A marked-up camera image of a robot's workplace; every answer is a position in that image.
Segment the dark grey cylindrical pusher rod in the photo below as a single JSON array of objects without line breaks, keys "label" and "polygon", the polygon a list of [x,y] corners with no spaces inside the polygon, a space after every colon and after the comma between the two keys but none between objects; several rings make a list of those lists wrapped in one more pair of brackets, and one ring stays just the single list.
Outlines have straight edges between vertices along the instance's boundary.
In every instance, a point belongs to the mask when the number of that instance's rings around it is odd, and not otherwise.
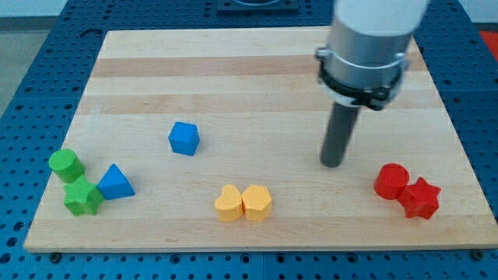
[{"label": "dark grey cylindrical pusher rod", "polygon": [[333,104],[321,148],[320,160],[324,166],[335,168],[341,165],[359,112],[359,107]]}]

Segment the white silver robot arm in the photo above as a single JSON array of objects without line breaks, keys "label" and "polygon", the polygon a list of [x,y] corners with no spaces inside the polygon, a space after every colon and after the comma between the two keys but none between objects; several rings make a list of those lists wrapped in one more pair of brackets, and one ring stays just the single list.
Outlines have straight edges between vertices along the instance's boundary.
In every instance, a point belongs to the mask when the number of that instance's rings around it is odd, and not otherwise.
[{"label": "white silver robot arm", "polygon": [[340,166],[362,108],[383,110],[398,94],[407,49],[429,0],[336,0],[318,82],[333,104],[320,161]]}]

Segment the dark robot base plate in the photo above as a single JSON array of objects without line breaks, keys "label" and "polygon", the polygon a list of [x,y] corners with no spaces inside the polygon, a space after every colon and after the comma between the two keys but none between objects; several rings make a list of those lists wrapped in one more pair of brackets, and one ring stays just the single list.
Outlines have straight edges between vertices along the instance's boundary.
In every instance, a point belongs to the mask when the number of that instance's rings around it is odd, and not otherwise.
[{"label": "dark robot base plate", "polygon": [[239,12],[297,12],[299,0],[216,0],[216,14],[229,15]]}]

